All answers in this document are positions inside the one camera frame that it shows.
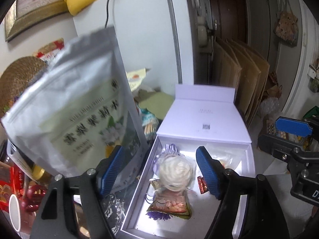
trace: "picture frame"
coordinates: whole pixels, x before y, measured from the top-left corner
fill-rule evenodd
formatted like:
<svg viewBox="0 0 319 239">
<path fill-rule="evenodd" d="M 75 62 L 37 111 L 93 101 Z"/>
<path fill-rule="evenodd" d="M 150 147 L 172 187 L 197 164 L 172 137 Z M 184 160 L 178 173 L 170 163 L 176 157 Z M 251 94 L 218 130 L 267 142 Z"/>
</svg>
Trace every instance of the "picture frame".
<svg viewBox="0 0 319 239">
<path fill-rule="evenodd" d="M 6 42 L 32 26 L 68 12 L 64 0 L 16 0 L 4 18 Z"/>
</svg>

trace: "brown door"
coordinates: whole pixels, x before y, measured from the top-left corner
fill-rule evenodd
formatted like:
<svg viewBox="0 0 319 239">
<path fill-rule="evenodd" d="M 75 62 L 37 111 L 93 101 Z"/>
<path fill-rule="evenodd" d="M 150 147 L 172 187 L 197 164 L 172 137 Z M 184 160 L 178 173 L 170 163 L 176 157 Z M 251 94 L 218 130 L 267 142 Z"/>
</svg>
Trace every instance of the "brown door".
<svg viewBox="0 0 319 239">
<path fill-rule="evenodd" d="M 246 0 L 210 0 L 213 22 L 217 21 L 215 36 L 247 43 Z"/>
</svg>

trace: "woven straw hat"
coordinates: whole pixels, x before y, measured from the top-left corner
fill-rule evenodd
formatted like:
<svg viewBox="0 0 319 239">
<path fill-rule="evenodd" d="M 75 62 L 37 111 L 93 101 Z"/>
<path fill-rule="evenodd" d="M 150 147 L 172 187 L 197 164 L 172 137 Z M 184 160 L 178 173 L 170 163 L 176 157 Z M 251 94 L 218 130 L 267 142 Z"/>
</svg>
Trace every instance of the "woven straw hat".
<svg viewBox="0 0 319 239">
<path fill-rule="evenodd" d="M 32 78 L 47 64 L 37 57 L 22 57 L 10 64 L 0 77 L 0 118 L 5 108 L 28 87 Z"/>
</svg>

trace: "barcode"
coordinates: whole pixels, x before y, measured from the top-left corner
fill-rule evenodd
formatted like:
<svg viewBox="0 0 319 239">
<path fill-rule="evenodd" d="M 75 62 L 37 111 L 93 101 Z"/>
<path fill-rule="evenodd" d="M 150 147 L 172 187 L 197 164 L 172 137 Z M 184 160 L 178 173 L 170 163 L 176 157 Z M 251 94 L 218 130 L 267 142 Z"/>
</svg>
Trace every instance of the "barcode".
<svg viewBox="0 0 319 239">
<path fill-rule="evenodd" d="M 203 124 L 203 129 L 210 130 L 211 129 L 211 125 L 210 124 Z"/>
</svg>

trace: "yellow lid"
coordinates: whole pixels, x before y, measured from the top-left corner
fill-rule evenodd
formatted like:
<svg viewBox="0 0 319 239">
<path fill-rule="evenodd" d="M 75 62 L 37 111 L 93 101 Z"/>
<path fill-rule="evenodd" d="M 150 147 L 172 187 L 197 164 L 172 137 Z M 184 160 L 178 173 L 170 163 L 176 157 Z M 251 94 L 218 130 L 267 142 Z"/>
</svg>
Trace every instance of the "yellow lid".
<svg viewBox="0 0 319 239">
<path fill-rule="evenodd" d="M 44 173 L 44 169 L 42 169 L 39 165 L 34 165 L 32 175 L 37 181 L 42 178 Z"/>
</svg>

